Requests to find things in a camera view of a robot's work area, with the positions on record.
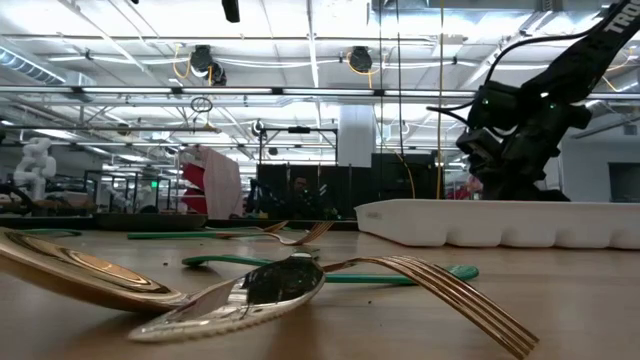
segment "black robotic arm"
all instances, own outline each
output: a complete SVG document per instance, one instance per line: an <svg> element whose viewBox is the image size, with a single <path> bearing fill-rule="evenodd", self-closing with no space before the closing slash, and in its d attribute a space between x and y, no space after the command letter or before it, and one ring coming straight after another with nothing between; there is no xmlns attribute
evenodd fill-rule
<svg viewBox="0 0 640 360"><path fill-rule="evenodd" d="M494 63L473 100L469 129L456 142L469 155L470 172L483 183L483 199L569 201L560 191L541 191L534 183L544 180L543 168L560 154L558 144L568 128L584 129L591 120L585 106L572 104L591 93L638 30L640 0L623 0L611 5L604 20L519 88L490 81ZM514 48L534 41L525 40ZM501 135L496 129L509 133Z"/></svg>

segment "white tray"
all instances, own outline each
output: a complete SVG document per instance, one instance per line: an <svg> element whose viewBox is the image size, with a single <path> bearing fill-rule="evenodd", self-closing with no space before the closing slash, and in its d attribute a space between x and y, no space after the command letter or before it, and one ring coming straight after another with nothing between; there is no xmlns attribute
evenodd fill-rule
<svg viewBox="0 0 640 360"><path fill-rule="evenodd" d="M360 231L407 246L640 249L640 205L388 200L356 207Z"/></svg>

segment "white robot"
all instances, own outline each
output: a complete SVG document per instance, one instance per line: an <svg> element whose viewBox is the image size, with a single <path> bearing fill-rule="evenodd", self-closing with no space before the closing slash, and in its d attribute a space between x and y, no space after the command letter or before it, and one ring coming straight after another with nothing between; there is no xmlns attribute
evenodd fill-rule
<svg viewBox="0 0 640 360"><path fill-rule="evenodd" d="M13 174L17 187L31 185L31 192L25 193L28 193L33 201L44 199L46 179L56 174L56 159L49 156L50 147L51 140L48 138L29 140L22 148L24 155Z"/></svg>

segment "wooden table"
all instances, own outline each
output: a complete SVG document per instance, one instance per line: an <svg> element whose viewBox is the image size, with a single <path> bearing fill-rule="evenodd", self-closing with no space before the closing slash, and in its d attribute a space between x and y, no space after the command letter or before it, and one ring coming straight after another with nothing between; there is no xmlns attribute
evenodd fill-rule
<svg viewBox="0 0 640 360"><path fill-rule="evenodd" d="M129 241L87 231L55 240L195 291L250 267L184 257L238 254L279 259L272 241ZM529 359L640 358L640 254L616 250L406 248L356 232L311 243L321 263L361 255L407 254L441 265L472 264L471 283L541 338ZM385 272L360 265L348 272ZM489 336L418 287L327 284L309 305L279 320L206 340L144 345L126 340L148 317L99 308L0 275L1 359L513 359Z"/></svg>

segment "silver spoon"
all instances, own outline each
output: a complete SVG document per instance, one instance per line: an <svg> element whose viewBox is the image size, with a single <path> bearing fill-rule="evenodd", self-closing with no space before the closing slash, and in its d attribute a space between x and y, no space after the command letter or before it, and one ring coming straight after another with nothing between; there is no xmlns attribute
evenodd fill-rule
<svg viewBox="0 0 640 360"><path fill-rule="evenodd" d="M325 273L313 257L295 253L209 287L189 303L133 330L129 339L185 340L257 325L305 304L324 282Z"/></svg>

